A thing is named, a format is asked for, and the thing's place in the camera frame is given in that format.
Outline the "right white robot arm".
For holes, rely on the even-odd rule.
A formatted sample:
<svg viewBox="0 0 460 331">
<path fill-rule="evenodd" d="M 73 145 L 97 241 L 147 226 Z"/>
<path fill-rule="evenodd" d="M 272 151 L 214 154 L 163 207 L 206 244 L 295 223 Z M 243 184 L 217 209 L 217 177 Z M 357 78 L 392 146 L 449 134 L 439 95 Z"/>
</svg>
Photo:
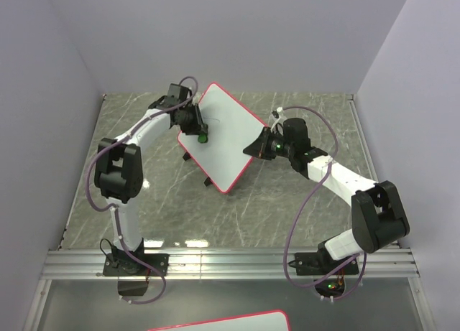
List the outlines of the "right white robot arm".
<svg viewBox="0 0 460 331">
<path fill-rule="evenodd" d="M 263 128 L 243 152 L 264 160 L 288 159 L 297 173 L 326 187 L 351 208 L 351 228 L 322 242 L 313 258 L 313 265 L 327 274 L 340 268 L 343 259 L 374 253 L 410 232 L 396 186 L 367 179 L 313 146 L 301 118 L 285 120 L 282 131 Z"/>
</svg>

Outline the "green whiteboard eraser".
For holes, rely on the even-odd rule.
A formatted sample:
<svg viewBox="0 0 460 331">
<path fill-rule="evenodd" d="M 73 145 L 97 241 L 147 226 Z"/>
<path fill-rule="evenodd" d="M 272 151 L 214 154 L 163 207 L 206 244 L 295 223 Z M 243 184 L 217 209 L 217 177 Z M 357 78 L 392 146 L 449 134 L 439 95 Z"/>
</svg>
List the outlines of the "green whiteboard eraser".
<svg viewBox="0 0 460 331">
<path fill-rule="evenodd" d="M 208 134 L 201 133 L 198 135 L 198 142 L 200 144 L 205 144 L 208 142 Z"/>
</svg>

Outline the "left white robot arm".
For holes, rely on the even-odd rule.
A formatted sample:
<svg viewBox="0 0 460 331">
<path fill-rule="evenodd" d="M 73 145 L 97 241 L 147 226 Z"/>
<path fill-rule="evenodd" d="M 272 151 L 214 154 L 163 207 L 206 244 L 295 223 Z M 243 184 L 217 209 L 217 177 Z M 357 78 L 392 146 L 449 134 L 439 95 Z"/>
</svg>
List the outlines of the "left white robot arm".
<svg viewBox="0 0 460 331">
<path fill-rule="evenodd" d="M 208 126 L 193 102 L 197 91 L 197 87 L 188 88 L 183 82 L 170 84 L 167 93 L 150 104 L 131 128 L 114 139 L 100 140 L 88 168 L 87 177 L 94 179 L 107 205 L 97 206 L 92 197 L 87 198 L 88 202 L 98 212 L 111 213 L 114 240 L 107 260 L 128 275 L 137 275 L 149 266 L 134 201 L 144 181 L 142 152 L 174 126 L 187 136 L 207 142 Z"/>
</svg>

